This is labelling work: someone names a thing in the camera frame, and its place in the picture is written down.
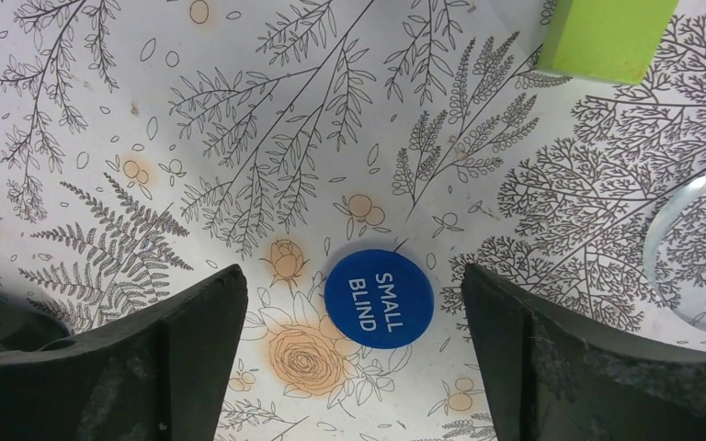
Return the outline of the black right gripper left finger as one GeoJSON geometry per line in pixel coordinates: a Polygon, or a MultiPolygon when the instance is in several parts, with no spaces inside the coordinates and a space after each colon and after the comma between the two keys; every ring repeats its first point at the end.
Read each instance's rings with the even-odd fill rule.
{"type": "Polygon", "coordinates": [[[240,266],[39,350],[0,353],[0,440],[211,440],[244,326],[240,266]]]}

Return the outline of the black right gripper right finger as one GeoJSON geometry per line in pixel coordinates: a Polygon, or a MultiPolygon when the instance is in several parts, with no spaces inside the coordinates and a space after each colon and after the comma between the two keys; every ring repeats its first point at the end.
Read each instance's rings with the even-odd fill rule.
{"type": "Polygon", "coordinates": [[[461,295],[501,440],[706,440],[706,352],[630,334],[479,266],[461,295]]]}

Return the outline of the blue small blind button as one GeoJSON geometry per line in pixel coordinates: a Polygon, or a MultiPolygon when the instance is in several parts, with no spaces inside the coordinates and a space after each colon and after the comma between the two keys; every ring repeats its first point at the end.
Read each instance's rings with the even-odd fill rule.
{"type": "Polygon", "coordinates": [[[434,316],[435,297],[422,269],[382,249],[342,257],[325,282],[325,309],[337,330],[375,349],[397,349],[418,340],[434,316]]]}

